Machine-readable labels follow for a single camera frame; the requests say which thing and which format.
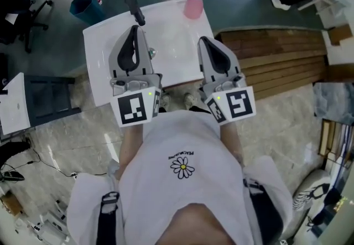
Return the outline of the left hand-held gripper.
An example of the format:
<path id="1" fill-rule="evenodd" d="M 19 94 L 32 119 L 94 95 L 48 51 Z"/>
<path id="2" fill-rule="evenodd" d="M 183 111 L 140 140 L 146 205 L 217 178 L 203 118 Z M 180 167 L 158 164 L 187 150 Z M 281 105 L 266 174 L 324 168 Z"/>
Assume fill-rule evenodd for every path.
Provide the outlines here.
<path id="1" fill-rule="evenodd" d="M 108 65 L 111 77 L 116 77 L 110 80 L 113 91 L 110 104 L 118 125 L 151 122 L 159 112 L 162 75 L 151 74 L 149 46 L 140 26 L 131 26 L 117 39 Z"/>

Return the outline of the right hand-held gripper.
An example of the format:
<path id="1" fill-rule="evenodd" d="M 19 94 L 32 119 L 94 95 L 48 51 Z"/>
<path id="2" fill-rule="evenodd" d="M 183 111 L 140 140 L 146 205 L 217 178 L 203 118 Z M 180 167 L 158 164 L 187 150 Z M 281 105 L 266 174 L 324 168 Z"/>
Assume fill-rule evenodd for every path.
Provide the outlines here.
<path id="1" fill-rule="evenodd" d="M 200 71 L 208 82 L 200 87 L 201 99 L 218 124 L 255 116 L 253 87 L 247 86 L 245 75 L 239 73 L 241 68 L 233 51 L 214 38 L 201 37 L 197 52 Z"/>

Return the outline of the person's left forearm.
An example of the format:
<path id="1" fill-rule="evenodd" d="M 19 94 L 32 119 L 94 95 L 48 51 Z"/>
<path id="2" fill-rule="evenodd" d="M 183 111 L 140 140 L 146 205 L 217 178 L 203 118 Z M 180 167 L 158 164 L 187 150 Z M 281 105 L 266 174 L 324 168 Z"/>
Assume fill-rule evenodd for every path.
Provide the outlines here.
<path id="1" fill-rule="evenodd" d="M 117 180 L 121 179 L 126 167 L 136 156 L 143 143 L 142 124 L 126 127 L 123 131 L 123 141 L 119 152 L 119 170 L 115 173 Z"/>

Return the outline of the white sink countertop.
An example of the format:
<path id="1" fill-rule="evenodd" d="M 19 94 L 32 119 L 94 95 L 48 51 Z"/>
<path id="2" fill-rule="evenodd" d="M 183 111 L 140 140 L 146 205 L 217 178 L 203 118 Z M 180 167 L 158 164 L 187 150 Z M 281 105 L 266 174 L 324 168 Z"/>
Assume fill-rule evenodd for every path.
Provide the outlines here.
<path id="1" fill-rule="evenodd" d="M 184 15 L 186 1 L 160 2 L 141 9 L 148 46 L 156 52 L 152 66 L 154 72 L 163 75 L 163 87 L 203 79 L 197 43 L 200 37 L 212 37 L 213 34 L 205 13 L 196 20 Z M 118 38 L 135 24 L 130 12 L 124 12 L 83 31 L 88 76 L 97 107 L 108 104 L 112 97 L 109 54 Z"/>

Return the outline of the person's right shoe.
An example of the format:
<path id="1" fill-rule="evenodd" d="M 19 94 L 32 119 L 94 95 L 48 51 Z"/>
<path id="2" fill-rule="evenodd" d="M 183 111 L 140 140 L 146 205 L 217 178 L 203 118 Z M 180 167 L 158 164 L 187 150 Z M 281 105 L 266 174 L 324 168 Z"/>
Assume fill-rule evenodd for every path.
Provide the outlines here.
<path id="1" fill-rule="evenodd" d="M 196 104 L 196 98 L 190 94 L 186 93 L 184 95 L 184 106 L 186 110 L 190 110 L 192 107 L 194 107 Z"/>

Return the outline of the black faucet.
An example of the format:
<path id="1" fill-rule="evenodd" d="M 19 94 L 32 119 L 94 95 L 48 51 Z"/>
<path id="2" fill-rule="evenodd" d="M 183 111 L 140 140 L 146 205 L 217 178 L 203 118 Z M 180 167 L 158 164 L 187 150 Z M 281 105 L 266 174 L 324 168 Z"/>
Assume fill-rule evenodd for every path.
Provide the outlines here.
<path id="1" fill-rule="evenodd" d="M 140 26 L 145 25 L 145 16 L 143 15 L 137 0 L 124 0 L 128 6 L 130 14 L 134 16 L 136 22 Z"/>

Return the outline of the wooden plank platform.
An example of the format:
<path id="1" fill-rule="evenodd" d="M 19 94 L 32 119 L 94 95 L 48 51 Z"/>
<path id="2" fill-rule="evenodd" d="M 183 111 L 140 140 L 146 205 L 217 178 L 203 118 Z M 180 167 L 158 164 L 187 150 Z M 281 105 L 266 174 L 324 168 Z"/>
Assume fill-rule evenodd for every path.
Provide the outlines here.
<path id="1" fill-rule="evenodd" d="M 327 50 L 320 31 L 251 29 L 220 32 L 215 38 L 237 56 L 256 100 L 326 78 Z"/>

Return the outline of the blue waste bin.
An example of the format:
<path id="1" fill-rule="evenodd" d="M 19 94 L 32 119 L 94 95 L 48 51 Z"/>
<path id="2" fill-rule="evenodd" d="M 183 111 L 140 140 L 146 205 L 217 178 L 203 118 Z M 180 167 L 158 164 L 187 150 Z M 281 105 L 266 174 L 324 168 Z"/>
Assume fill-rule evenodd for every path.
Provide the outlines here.
<path id="1" fill-rule="evenodd" d="M 89 25 L 95 25 L 105 19 L 105 14 L 97 0 L 73 0 L 70 13 Z"/>

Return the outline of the person's white t-shirt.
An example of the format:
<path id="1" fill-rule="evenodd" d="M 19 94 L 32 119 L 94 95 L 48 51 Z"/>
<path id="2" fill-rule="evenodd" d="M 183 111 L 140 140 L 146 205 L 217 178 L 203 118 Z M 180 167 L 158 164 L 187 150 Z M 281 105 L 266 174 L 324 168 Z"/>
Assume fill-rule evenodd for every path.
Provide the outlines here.
<path id="1" fill-rule="evenodd" d="M 274 245 L 292 219 L 292 196 L 269 156 L 243 168 L 205 112 L 158 114 L 120 180 L 77 176 L 67 227 L 77 245 L 155 245 L 177 210 L 203 204 L 236 245 Z"/>

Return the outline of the black step stool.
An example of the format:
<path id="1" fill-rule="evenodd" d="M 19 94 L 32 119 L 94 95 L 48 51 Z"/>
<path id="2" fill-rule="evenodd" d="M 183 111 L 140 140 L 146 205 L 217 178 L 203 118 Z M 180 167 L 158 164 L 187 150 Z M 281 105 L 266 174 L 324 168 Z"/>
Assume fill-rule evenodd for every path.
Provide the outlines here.
<path id="1" fill-rule="evenodd" d="M 69 86 L 74 83 L 72 77 L 25 75 L 24 91 L 30 126 L 80 113 L 81 108 L 71 105 Z"/>

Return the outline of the black office chair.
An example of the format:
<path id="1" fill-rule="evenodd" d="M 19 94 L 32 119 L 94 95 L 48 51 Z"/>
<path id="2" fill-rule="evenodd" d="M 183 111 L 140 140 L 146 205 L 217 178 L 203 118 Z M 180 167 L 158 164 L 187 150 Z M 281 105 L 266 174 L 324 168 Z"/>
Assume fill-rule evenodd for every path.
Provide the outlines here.
<path id="1" fill-rule="evenodd" d="M 36 10 L 31 10 L 35 0 L 0 0 L 0 43 L 9 45 L 19 38 L 24 42 L 25 51 L 30 53 L 29 36 L 31 28 L 49 26 L 35 20 L 45 5 L 53 6 L 52 0 L 44 1 Z"/>

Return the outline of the flat brown cardboard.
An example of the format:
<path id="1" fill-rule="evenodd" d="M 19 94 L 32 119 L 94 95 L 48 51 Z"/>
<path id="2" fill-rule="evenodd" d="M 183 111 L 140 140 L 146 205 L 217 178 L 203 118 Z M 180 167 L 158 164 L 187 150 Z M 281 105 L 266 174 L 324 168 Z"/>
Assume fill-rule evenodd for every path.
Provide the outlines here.
<path id="1" fill-rule="evenodd" d="M 353 37 L 351 27 L 348 24 L 331 28 L 327 32 L 332 46 L 339 46 L 340 41 Z"/>

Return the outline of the white square board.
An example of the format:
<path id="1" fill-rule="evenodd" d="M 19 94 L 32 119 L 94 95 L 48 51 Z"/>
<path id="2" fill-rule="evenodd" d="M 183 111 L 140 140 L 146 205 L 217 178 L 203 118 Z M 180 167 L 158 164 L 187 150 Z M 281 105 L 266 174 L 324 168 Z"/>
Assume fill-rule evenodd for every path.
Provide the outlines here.
<path id="1" fill-rule="evenodd" d="M 0 124 L 2 133 L 10 135 L 31 127 L 25 96 L 24 74 L 20 72 L 0 95 Z"/>

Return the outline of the row of books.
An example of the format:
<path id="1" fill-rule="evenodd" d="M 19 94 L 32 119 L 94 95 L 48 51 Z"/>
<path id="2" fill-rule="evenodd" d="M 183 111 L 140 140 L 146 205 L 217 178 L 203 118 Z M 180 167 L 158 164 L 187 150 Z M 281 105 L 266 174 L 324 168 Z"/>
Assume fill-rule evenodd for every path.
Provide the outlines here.
<path id="1" fill-rule="evenodd" d="M 322 168 L 332 175 L 350 168 L 354 162 L 354 126 L 323 119 L 318 155 L 324 159 Z"/>

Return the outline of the white printed tote bag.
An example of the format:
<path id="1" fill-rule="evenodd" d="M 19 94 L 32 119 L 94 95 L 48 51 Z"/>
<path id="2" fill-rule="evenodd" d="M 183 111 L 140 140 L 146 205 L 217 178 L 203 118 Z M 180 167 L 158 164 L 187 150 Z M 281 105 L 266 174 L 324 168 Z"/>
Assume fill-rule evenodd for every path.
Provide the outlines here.
<path id="1" fill-rule="evenodd" d="M 330 189 L 331 176 L 321 169 L 313 170 L 299 185 L 293 196 L 293 210 L 309 210 L 323 202 Z"/>

